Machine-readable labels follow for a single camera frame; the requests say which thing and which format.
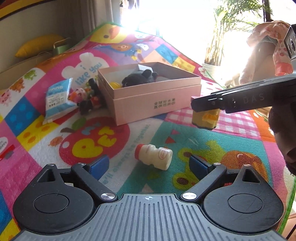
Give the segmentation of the yellow toy corn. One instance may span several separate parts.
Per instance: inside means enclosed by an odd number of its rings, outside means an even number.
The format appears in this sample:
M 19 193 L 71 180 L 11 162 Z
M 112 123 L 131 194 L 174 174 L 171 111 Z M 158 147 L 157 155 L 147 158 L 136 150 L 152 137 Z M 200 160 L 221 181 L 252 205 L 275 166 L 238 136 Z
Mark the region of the yellow toy corn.
M 117 82 L 110 82 L 109 85 L 113 88 L 113 89 L 120 89 L 122 87 L 122 85 L 120 83 Z

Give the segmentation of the yellow cushion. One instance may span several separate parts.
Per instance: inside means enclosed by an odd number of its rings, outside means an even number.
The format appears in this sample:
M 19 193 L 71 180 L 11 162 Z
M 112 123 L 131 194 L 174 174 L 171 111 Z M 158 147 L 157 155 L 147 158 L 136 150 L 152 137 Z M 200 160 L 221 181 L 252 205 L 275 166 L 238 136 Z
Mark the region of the yellow cushion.
M 53 50 L 54 44 L 65 40 L 64 37 L 56 34 L 49 34 L 37 37 L 24 43 L 16 52 L 17 58 L 30 58 L 42 52 Z

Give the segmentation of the white grey battery charger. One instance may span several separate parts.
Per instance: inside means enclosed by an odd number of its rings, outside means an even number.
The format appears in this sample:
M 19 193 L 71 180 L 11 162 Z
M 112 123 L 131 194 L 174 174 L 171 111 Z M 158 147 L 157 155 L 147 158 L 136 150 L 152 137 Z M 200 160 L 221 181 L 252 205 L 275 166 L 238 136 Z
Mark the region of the white grey battery charger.
M 153 72 L 153 69 L 150 66 L 146 66 L 146 65 L 142 65 L 142 64 L 137 65 L 137 70 L 138 71 L 149 70 L 149 71 Z

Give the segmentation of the colourful cartoon play mat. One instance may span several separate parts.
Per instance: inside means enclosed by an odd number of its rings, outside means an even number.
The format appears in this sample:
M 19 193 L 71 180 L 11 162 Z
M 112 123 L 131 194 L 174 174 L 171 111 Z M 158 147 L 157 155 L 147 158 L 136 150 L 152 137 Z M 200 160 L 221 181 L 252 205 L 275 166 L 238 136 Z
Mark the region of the colourful cartoon play mat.
M 178 109 L 145 120 L 117 126 L 109 111 L 100 108 L 87 115 L 74 110 L 43 125 L 48 88 L 73 78 L 73 88 L 96 78 L 100 68 L 160 62 L 201 76 L 201 95 L 220 90 L 201 66 L 163 39 L 105 24 L 72 50 L 28 70 L 1 91 L 1 240 L 20 231 L 13 204 L 48 163 L 68 168 L 109 156 L 109 170 L 101 182 L 117 194 L 175 193 L 197 183 L 189 170 L 192 154 L 230 168 L 252 164 L 274 188 L 284 204 L 285 228 L 295 196 L 295 178 L 275 143 L 265 118 L 256 111 L 221 112 L 217 127 L 201 130 L 192 125 L 192 110 Z M 134 157 L 139 144 L 171 149 L 166 171 L 145 165 Z

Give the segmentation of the white ribbed plant pot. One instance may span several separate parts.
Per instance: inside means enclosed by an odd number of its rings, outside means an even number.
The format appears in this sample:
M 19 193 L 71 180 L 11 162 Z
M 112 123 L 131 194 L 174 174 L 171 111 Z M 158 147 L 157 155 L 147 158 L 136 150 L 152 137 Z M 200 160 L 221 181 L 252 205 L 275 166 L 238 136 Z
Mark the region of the white ribbed plant pot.
M 228 80 L 228 73 L 224 66 L 216 66 L 207 63 L 202 64 L 205 72 L 216 82 L 226 82 Z

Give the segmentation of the chair with pink clothes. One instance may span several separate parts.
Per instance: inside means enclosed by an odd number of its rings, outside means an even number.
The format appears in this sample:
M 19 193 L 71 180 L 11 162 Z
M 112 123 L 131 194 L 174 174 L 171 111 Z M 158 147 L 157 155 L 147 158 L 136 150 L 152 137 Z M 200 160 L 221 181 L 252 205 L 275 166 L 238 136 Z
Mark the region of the chair with pink clothes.
M 239 84 L 293 73 L 293 67 L 284 39 L 290 24 L 271 21 L 257 25 L 247 39 L 253 51 L 240 73 Z

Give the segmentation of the pink small doll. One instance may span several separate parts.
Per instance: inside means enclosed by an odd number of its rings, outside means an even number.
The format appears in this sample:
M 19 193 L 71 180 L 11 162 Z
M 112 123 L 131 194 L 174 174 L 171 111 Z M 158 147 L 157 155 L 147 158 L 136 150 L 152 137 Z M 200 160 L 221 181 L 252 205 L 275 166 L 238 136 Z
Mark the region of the pink small doll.
M 87 92 L 83 88 L 77 88 L 68 96 L 68 100 L 74 103 L 80 103 L 88 98 Z

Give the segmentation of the green handbag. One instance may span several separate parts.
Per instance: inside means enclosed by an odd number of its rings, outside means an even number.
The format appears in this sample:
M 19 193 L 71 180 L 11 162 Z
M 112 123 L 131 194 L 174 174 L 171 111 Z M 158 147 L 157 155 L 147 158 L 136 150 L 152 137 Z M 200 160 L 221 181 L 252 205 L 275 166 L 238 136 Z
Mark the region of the green handbag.
M 63 40 L 56 41 L 53 44 L 53 55 L 57 56 L 59 54 L 64 53 L 65 51 L 71 48 L 70 38 L 66 38 Z

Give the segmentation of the pink cardboard box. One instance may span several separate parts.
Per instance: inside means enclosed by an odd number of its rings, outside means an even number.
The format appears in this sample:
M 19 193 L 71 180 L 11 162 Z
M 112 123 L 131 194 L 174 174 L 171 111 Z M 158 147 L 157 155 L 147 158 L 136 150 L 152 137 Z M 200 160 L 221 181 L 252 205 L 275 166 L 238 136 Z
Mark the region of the pink cardboard box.
M 98 70 L 99 88 L 118 126 L 188 108 L 191 98 L 200 96 L 200 76 L 160 62 L 140 64 L 150 66 L 158 73 L 155 82 L 113 89 L 109 83 L 121 83 L 137 71 L 138 64 Z

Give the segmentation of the black red figurine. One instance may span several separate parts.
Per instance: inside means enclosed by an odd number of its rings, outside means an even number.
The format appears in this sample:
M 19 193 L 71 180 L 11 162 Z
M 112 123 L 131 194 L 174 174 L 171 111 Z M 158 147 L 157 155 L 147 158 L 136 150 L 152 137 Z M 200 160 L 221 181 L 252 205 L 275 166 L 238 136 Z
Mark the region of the black red figurine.
M 91 93 L 86 98 L 86 100 L 83 100 L 77 104 L 81 115 L 86 115 L 94 109 L 106 107 L 105 99 L 95 79 L 89 79 L 88 84 L 91 87 Z

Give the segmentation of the black plush toy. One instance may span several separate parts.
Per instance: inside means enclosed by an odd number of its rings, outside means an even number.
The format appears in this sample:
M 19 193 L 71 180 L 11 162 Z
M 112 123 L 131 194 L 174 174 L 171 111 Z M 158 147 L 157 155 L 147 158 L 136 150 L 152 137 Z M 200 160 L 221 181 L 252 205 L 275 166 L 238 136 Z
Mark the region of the black plush toy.
M 125 77 L 122 80 L 121 84 L 122 87 L 131 87 L 140 84 L 153 83 L 156 81 L 157 77 L 158 73 L 152 72 L 149 69 L 146 69 L 144 71 L 139 70 Z

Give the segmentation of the cream toy yogurt bottle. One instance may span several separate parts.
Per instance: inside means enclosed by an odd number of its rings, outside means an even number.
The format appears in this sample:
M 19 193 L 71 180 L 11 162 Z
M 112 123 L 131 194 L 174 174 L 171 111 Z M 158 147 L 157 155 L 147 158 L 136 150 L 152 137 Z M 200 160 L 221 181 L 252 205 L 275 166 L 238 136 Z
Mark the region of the cream toy yogurt bottle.
M 145 165 L 166 171 L 172 160 L 173 151 L 167 148 L 157 148 L 155 145 L 139 144 L 135 148 L 134 157 Z

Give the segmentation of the blue white tissue pack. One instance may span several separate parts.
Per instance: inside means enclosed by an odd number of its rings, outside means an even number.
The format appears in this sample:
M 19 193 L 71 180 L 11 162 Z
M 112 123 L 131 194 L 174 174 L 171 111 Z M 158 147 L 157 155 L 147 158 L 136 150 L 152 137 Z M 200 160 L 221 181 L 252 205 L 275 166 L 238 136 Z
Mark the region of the blue white tissue pack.
M 43 125 L 52 123 L 77 109 L 77 104 L 68 99 L 73 78 L 57 82 L 46 92 L 46 112 Z

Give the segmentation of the bamboo plant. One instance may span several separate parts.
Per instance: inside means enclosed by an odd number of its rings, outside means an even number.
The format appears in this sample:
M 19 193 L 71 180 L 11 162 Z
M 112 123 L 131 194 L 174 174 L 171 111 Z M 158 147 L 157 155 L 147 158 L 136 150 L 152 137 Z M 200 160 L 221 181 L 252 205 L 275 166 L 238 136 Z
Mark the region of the bamboo plant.
M 212 40 L 207 46 L 204 63 L 220 66 L 225 35 L 233 31 L 247 32 L 257 25 L 257 22 L 246 19 L 247 14 L 265 19 L 272 12 L 269 1 L 218 1 L 214 8 Z

